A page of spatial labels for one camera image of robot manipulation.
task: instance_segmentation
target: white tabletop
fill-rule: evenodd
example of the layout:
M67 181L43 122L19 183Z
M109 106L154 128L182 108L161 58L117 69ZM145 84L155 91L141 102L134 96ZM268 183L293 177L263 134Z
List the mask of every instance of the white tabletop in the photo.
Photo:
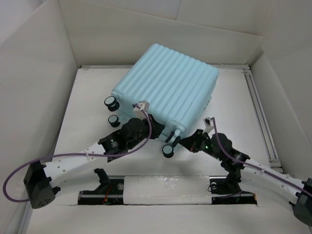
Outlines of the white tabletop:
M107 118L112 113L104 99L129 68L81 68L78 70L66 109L55 154L79 152L110 134ZM195 125L215 117L219 132L233 141L234 148L261 164L268 153L252 99L240 69L220 69L213 98ZM161 153L163 142L150 141L133 155L106 163L109 175L226 175L220 162L204 153L179 150L171 159ZM35 233L307 233L308 227L269 201L260 205L178 206L72 206L77 193L57 198L34 210L29 234Z

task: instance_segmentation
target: black bracket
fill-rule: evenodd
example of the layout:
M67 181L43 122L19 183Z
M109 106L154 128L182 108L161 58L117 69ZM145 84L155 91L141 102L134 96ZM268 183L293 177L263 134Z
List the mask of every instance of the black bracket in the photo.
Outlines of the black bracket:
M78 205L123 205L124 177L113 176L109 180L109 187L100 194L96 190L80 191Z
M50 204L60 191L59 187L51 187L51 178L45 175L44 167L39 161L30 164L24 178L24 185L33 209Z
M312 179L309 178L307 182L304 182L304 190L312 193ZM312 198L303 192L297 193L298 196L297 203L291 204L293 215L299 219L301 222L307 224L308 226L312 226Z

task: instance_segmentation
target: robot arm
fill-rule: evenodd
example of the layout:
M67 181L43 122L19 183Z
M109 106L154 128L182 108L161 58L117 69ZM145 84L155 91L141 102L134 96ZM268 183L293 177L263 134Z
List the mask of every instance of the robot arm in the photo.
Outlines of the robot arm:
M93 151L102 156L110 154L119 158L129 154L128 150L145 138L158 138L164 126L157 123L151 115L145 117L143 120L130 119L120 130L101 139L83 154L76 154L79 156L46 164L41 164L40 161L31 163L24 184L32 207L41 208L51 203L56 196L81 189L93 190L99 194L114 189L112 186L120 178L116 178L117 183L112 183L113 179L98 168L99 159L92 157ZM228 195L246 191L261 194L292 210L295 217L312 226L312 179L294 179L257 163L234 149L232 142L224 134L217 133L212 121L214 119L205 119L205 130L198 129L192 136L179 141L190 152L203 151L221 161L221 167L229 172L226 178L210 180L212 193ZM213 128L216 134L210 138L208 133Z
M265 196L292 211L301 222L312 225L312 179L307 181L291 178L261 165L248 155L234 149L224 134L210 138L209 131L215 128L214 119L204 119L205 130L198 129L192 136L180 140L190 152L203 151L221 161L229 174L226 179L215 181L212 192L235 194L240 191Z

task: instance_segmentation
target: black wheel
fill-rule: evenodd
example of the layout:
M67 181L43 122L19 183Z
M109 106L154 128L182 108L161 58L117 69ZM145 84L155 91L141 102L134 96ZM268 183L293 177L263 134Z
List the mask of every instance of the black wheel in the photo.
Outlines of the black wheel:
M119 108L119 102L117 102L116 98L114 96L109 96L104 100L105 106L107 106L108 110L113 112L118 110Z
M108 122L113 128L116 128L120 125L119 118L117 115L109 116Z
M171 145L164 145L164 147L162 147L162 154L166 158L171 158L174 155L174 148Z

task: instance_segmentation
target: suitcase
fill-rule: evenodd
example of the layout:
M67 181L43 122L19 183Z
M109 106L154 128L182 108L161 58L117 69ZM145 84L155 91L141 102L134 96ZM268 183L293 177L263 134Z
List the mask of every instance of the suitcase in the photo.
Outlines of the suitcase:
M177 145L187 137L211 100L218 69L153 44L112 91L119 119L135 117L133 103L148 101L148 113L165 125L160 139Z

